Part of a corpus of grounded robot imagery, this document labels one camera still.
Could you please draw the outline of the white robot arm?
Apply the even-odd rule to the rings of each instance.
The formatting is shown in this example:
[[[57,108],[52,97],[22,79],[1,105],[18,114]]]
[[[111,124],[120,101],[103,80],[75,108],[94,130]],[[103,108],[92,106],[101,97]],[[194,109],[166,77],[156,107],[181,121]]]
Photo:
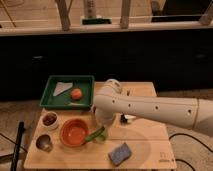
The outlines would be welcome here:
[[[111,121],[115,113],[122,113],[213,137],[212,100],[127,96],[122,94],[119,81],[109,79],[96,92],[93,104],[96,107],[95,114],[103,124]]]

